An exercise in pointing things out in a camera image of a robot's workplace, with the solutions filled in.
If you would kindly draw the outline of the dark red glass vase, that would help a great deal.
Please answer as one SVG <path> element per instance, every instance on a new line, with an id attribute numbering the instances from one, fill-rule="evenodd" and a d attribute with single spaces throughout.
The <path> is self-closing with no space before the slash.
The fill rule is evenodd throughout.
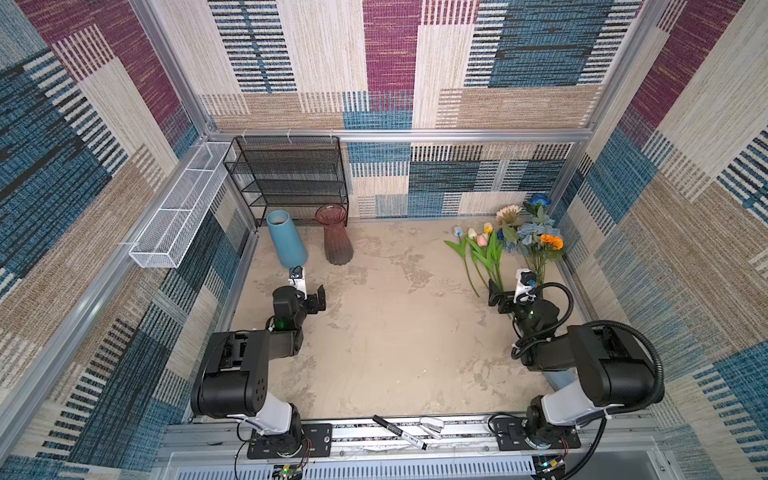
<path id="1" fill-rule="evenodd" d="M 349 263 L 354 248 L 346 230 L 346 209 L 340 204 L 323 205 L 316 211 L 315 219 L 324 229 L 324 250 L 328 262 L 335 266 Z"/>

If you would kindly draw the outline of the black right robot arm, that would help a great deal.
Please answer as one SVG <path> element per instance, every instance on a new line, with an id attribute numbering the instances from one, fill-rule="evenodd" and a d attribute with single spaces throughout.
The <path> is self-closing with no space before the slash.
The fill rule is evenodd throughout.
<path id="1" fill-rule="evenodd" d="M 665 394 L 664 366 L 648 338 L 616 321 L 568 325 L 574 305 L 560 310 L 545 299 L 549 289 L 573 298 L 565 285 L 540 284 L 530 271 L 524 271 L 513 291 L 488 283 L 489 306 L 511 316 L 518 336 L 512 359 L 532 372 L 576 372 L 568 385 L 535 397 L 524 416 L 490 416 L 489 429 L 501 450 L 575 448 L 580 444 L 577 428 L 644 410 Z"/>

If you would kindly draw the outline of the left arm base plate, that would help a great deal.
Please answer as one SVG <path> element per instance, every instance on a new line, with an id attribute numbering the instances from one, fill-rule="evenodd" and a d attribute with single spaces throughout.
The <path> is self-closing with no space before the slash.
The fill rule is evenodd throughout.
<path id="1" fill-rule="evenodd" d="M 298 440 L 290 432 L 282 435 L 259 435 L 255 430 L 248 438 L 246 457 L 249 460 L 302 459 L 309 452 L 309 458 L 330 456 L 333 439 L 331 423 L 303 423 Z"/>

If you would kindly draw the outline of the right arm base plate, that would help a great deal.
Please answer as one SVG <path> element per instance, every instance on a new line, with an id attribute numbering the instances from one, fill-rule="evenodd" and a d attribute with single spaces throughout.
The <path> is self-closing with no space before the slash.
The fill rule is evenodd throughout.
<path id="1" fill-rule="evenodd" d="M 524 423 L 520 417 L 505 415 L 490 420 L 500 451 L 571 450 L 582 446 L 575 427 L 553 427 L 528 434 Z"/>

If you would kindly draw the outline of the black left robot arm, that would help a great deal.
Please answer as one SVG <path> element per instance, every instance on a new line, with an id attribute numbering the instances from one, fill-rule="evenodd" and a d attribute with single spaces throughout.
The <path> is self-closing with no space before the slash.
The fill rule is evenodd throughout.
<path id="1" fill-rule="evenodd" d="M 272 293 L 274 314 L 263 329 L 212 334 L 193 382 L 194 415 L 230 419 L 238 440 L 257 458 L 310 455 L 298 408 L 268 389 L 269 363 L 298 355 L 303 324 L 326 309 L 325 288 L 305 294 L 293 286 Z"/>

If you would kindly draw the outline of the yellow tulip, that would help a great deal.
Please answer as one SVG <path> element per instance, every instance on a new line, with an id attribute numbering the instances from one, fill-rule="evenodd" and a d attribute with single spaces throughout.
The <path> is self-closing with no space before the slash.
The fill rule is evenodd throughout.
<path id="1" fill-rule="evenodd" d="M 491 280 L 503 290 L 504 284 L 501 274 L 501 256 L 504 247 L 503 241 L 499 239 L 497 229 L 490 222 L 486 222 L 483 225 L 483 235 L 486 239 L 484 255 L 487 273 Z"/>

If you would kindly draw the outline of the pink tulip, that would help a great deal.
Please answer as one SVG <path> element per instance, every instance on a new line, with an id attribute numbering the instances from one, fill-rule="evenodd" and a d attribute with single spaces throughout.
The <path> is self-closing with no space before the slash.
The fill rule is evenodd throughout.
<path id="1" fill-rule="evenodd" d="M 483 233 L 476 237 L 473 256 L 485 267 L 489 278 L 499 289 L 503 287 L 501 275 L 502 253 L 503 245 L 498 240 L 496 231 L 492 230 L 490 233 Z"/>

